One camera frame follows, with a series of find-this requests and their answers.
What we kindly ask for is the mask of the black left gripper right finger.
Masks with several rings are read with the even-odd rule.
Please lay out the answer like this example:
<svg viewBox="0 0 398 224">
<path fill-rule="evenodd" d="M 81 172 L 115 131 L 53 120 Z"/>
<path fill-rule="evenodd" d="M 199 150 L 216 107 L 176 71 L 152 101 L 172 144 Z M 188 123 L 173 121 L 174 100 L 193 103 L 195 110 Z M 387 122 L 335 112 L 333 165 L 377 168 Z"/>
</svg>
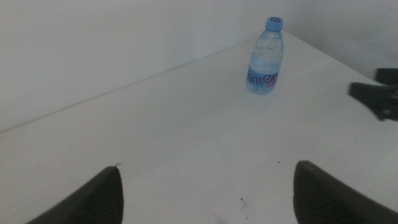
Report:
<svg viewBox="0 0 398 224">
<path fill-rule="evenodd" d="M 293 191 L 298 223 L 397 223 L 397 212 L 352 189 L 310 161 L 296 164 Z"/>
</svg>

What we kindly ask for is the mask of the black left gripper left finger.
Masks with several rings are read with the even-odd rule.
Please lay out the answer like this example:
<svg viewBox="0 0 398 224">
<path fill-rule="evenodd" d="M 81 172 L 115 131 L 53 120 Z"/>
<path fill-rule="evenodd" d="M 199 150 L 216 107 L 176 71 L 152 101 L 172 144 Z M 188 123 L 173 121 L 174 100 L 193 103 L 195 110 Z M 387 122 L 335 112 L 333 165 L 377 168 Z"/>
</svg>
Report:
<svg viewBox="0 0 398 224">
<path fill-rule="evenodd" d="M 121 224 L 123 213 L 121 174 L 109 166 L 28 224 Z"/>
</svg>

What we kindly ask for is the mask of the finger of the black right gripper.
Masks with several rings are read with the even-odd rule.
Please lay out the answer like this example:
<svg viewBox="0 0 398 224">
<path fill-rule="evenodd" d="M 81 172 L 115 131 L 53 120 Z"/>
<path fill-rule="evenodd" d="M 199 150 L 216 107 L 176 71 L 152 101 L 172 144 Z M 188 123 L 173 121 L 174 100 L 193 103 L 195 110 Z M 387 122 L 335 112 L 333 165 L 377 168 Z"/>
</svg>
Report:
<svg viewBox="0 0 398 224">
<path fill-rule="evenodd" d="M 378 120 L 397 121 L 397 85 L 370 85 L 353 82 L 348 94 L 369 108 Z"/>
<path fill-rule="evenodd" d="M 398 68 L 377 68 L 375 80 L 385 85 L 396 85 Z"/>
</svg>

